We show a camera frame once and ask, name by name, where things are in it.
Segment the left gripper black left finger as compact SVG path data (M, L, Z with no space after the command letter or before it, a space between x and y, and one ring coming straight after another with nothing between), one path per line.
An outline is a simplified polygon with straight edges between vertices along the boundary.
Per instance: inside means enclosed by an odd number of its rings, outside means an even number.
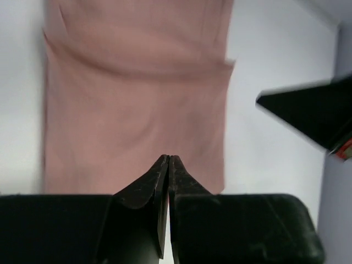
M103 263L158 263L164 257L168 156L113 195L103 230Z

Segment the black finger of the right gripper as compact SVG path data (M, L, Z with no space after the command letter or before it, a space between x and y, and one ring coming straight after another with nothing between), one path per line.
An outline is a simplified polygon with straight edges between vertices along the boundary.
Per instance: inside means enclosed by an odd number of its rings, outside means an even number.
M351 75L300 89L262 92L256 104L330 154L351 154Z

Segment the pink printed t shirt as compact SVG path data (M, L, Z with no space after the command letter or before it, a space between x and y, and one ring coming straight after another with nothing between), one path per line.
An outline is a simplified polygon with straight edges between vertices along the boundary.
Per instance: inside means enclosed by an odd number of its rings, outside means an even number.
M48 1L44 190L115 193L160 155L224 189L232 1Z

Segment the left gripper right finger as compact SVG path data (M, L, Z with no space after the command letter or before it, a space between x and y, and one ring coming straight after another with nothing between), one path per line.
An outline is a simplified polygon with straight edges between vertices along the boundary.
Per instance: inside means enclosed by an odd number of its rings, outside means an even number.
M220 259L220 204L186 170L180 157L169 161L170 240L175 263L216 263Z

